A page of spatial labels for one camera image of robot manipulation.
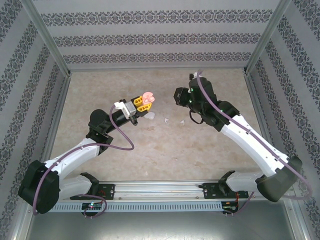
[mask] metal plate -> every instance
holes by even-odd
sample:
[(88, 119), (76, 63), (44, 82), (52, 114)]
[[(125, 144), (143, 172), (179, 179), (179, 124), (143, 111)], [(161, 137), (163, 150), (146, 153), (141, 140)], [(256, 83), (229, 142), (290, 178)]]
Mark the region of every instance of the metal plate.
[[(98, 186), (98, 196), (103, 197), (105, 200), (113, 200), (115, 195), (115, 185), (114, 184), (99, 184)], [(87, 196), (72, 196), (71, 200), (96, 200), (93, 197)]]
[(234, 217), (221, 212), (79, 212), (34, 217), (28, 240), (293, 240), (281, 203), (252, 201)]
[[(58, 202), (50, 213), (83, 212), (82, 202)], [(146, 212), (213, 212), (222, 211), (220, 201), (188, 202), (108, 202), (106, 212), (111, 213), (146, 213)]]
[[(219, 183), (206, 182), (202, 184), (204, 199), (233, 199), (236, 198), (236, 192), (231, 191), (226, 197), (219, 189)], [(247, 199), (249, 194), (247, 191), (238, 191), (239, 199)]]

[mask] floor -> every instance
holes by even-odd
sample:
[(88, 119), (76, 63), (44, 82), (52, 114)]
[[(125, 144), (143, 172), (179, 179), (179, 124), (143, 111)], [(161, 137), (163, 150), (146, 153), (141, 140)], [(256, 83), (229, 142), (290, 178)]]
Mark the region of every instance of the floor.
[[(108, 113), (120, 99), (128, 101), (144, 92), (153, 92), (155, 102), (151, 111), (155, 118), (139, 118), (137, 126), (127, 123), (121, 127), (136, 148), (133, 151), (109, 148), (75, 169), (70, 177), (88, 172), (100, 181), (215, 180), (229, 170), (259, 170), (232, 140), (213, 127), (193, 123), (189, 110), (175, 104), (175, 89), (188, 87), (189, 74), (194, 71), (73, 73), (51, 157), (64, 153), (85, 137), (93, 110)], [(202, 75), (211, 81), (218, 100), (232, 103), (260, 132), (241, 69), (205, 70)], [(112, 144), (130, 146), (118, 132), (110, 135), (114, 137)]]

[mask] small white object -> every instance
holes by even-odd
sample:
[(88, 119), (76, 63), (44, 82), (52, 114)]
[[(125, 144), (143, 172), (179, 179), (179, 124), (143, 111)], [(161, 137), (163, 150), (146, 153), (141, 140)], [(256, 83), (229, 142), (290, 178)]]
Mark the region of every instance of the small white object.
[(129, 110), (126, 108), (125, 104), (123, 102), (115, 102), (114, 103), (115, 109), (119, 109), (122, 110), (124, 116), (126, 119), (129, 119), (130, 116), (130, 112)]
[(194, 74), (193, 74), (193, 78), (194, 78), (194, 79), (196, 79), (196, 78), (197, 78), (197, 74), (198, 74), (198, 72), (197, 72), (197, 71), (196, 71), (196, 72), (194, 72)]
[(148, 112), (146, 115), (144, 115), (143, 117), (145, 118), (145, 119), (150, 119), (150, 120), (153, 120), (154, 118), (155, 118), (155, 113), (153, 112), (153, 111), (150, 111), (150, 112)]

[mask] wall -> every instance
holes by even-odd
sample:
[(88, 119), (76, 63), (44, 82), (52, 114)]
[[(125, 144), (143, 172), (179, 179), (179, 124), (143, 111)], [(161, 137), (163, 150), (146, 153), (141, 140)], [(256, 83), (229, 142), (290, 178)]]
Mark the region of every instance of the wall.
[(18, 0), (0, 0), (0, 240), (15, 223), (18, 189), (40, 160), (65, 76)]
[(244, 67), (279, 0), (35, 0), (71, 70)]
[[(320, 0), (293, 0), (251, 72), (273, 144), (303, 161), (313, 197), (301, 203), (320, 239)], [(296, 189), (305, 193), (299, 182)]]

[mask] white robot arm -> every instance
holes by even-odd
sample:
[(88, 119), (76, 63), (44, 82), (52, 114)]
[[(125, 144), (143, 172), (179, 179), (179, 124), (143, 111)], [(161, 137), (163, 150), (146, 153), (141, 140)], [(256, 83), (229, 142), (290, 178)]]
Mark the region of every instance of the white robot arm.
[[(216, 109), (213, 108), (203, 95), (196, 77), (197, 73), (190, 74), (189, 88), (178, 87), (175, 90), (174, 99), (176, 104), (189, 108), (189, 116), (195, 123), (201, 124), (204, 122), (232, 139), (261, 169), (259, 172), (227, 172), (219, 180), (220, 190), (226, 195), (228, 195), (228, 192), (259, 191), (268, 200), (277, 202), (296, 182), (298, 177), (274, 156), (278, 156), (284, 163), (297, 172), (301, 170), (301, 160), (296, 156), (289, 158), (286, 154), (269, 144), (247, 123), (231, 103), (217, 100), (211, 83), (206, 78), (200, 76), (199, 81), (204, 91), (217, 106)], [(221, 112), (234, 121), (224, 117)], [(192, 117), (192, 113), (199, 114), (202, 121), (196, 122)], [(235, 122), (241, 126), (245, 126), (246, 130), (239, 127)]]
[[(89, 133), (78, 145), (44, 163), (32, 162), (22, 180), (18, 195), (30, 205), (33, 205), (36, 199), (36, 210), (41, 214), (48, 212), (59, 200), (83, 194), (97, 195), (99, 181), (90, 174), (85, 172), (69, 179), (65, 179), (66, 176), (86, 161), (102, 154), (110, 146), (113, 138), (108, 133), (116, 128), (115, 125), (120, 127), (131, 122), (136, 126), (137, 118), (148, 113), (152, 102), (143, 104), (143, 97), (138, 96), (129, 102), (122, 99), (114, 106), (118, 111), (111, 116), (101, 109), (91, 113)], [(43, 179), (43, 183), (37, 193), (40, 179)]]

